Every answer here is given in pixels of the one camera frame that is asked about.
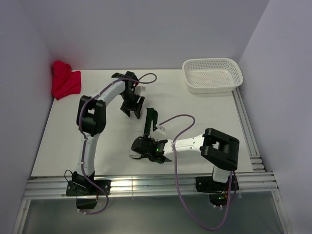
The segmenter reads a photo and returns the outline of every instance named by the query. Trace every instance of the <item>white table surface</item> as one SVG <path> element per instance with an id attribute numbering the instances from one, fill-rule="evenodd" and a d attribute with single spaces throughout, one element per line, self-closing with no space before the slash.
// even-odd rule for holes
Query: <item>white table surface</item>
<path id="1" fill-rule="evenodd" d="M 130 70 L 137 77 L 154 72 L 158 80 L 145 85 L 144 106 L 158 111 L 158 122 L 178 114 L 191 114 L 196 118 L 193 128 L 182 138 L 204 133 L 206 128 L 215 128 L 240 140 L 237 172 L 252 172 L 246 141 L 240 125 L 232 93 L 191 94 L 186 89 L 182 70 Z M 32 176 L 62 176 L 66 169 L 75 170 L 81 158 L 81 135 L 76 125 L 79 99 L 91 96 L 103 89 L 115 72 L 125 74 L 126 70 L 81 71 L 82 91 L 59 101 L 54 100 L 47 125 L 40 144 Z M 142 81 L 152 80 L 147 76 Z M 158 164 L 147 158 L 134 160 L 128 157 L 137 131 L 144 130 L 145 118 L 128 118 L 121 110 L 122 98 L 115 98 L 107 107 L 107 124 L 101 133 L 96 151 L 96 175 L 155 175 L 173 174 L 174 163 Z M 167 137 L 173 137 L 192 122 L 181 117 L 165 124 Z M 178 158 L 178 173 L 211 173 L 213 165 L 202 156 Z"/>

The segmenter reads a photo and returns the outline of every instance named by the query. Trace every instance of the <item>metal frame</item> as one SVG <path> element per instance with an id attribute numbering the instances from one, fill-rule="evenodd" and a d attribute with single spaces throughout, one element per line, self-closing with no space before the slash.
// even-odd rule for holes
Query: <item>metal frame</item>
<path id="1" fill-rule="evenodd" d="M 293 229 L 291 223 L 288 219 L 287 212 L 285 206 L 282 201 L 282 197 L 279 191 L 272 192 L 272 196 L 274 199 L 275 207 L 278 213 L 279 220 L 281 221 L 281 225 L 285 234 L 293 234 Z"/>
<path id="2" fill-rule="evenodd" d="M 252 132 L 247 113 L 239 89 L 233 90 L 234 101 L 240 123 L 247 143 L 247 148 L 253 166 L 253 173 L 238 173 L 240 191 L 245 192 L 272 192 L 285 233 L 292 233 L 285 208 L 279 197 L 279 189 L 274 174 L 266 172 L 255 138 Z M 196 194 L 195 177 L 210 176 L 211 174 L 179 175 L 180 190 L 183 194 Z M 125 196 L 157 196 L 176 195 L 174 175 L 138 175 L 138 176 L 96 176 L 95 179 L 110 179 L 110 197 Z M 63 177 L 32 178 L 28 180 L 22 199 L 21 208 L 13 233 L 21 233 L 31 200 L 34 199 L 76 199 L 66 197 L 67 182 Z"/>
<path id="3" fill-rule="evenodd" d="M 22 200 L 19 208 L 19 213 L 15 221 L 13 234 L 21 234 L 23 232 L 24 224 L 28 214 L 31 200 Z"/>

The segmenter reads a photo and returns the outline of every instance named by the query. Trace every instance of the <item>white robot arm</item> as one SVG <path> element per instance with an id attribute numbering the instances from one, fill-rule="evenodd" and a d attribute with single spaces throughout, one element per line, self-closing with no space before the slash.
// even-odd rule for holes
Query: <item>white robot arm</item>
<path id="1" fill-rule="evenodd" d="M 226 183 L 230 171 L 237 170 L 238 139 L 209 128 L 202 135 L 173 142 L 170 139 L 163 140 L 159 137 L 161 134 L 155 134 L 158 130 L 164 132 L 164 128 L 160 128 L 155 129 L 150 135 L 135 139 L 131 149 L 138 153 L 140 157 L 134 159 L 148 158 L 150 161 L 157 163 L 173 161 L 172 145 L 175 144 L 179 158 L 202 156 L 210 161 L 214 165 L 213 181 L 215 182 Z"/>
<path id="2" fill-rule="evenodd" d="M 136 117 L 140 118 L 144 97 L 136 94 L 137 84 L 138 79 L 133 72 L 128 71 L 125 75 L 115 73 L 112 76 L 111 85 L 98 94 L 97 98 L 82 96 L 80 99 L 77 125 L 81 127 L 83 137 L 81 154 L 77 168 L 72 175 L 72 182 L 82 188 L 81 192 L 85 194 L 92 189 L 92 185 L 85 176 L 90 181 L 94 181 L 94 159 L 99 135 L 106 126 L 106 106 L 116 96 L 121 95 L 123 104 L 120 109 L 127 116 L 130 116 L 133 111 Z"/>

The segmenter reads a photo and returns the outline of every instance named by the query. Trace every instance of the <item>red towel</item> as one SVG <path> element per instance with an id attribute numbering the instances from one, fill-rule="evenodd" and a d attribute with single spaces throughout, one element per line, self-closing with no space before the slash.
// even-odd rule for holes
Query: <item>red towel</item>
<path id="1" fill-rule="evenodd" d="M 52 94 L 56 100 L 60 100 L 70 94 L 80 94 L 80 71 L 72 72 L 71 66 L 61 61 L 55 61 L 52 66 Z"/>

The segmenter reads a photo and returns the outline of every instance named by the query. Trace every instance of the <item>plastic basket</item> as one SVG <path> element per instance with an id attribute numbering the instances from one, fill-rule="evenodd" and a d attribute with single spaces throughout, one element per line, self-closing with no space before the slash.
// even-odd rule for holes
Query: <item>plastic basket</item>
<path id="1" fill-rule="evenodd" d="M 231 92 L 243 82 L 237 63 L 229 58 L 190 59 L 183 63 L 183 73 L 194 94 Z"/>

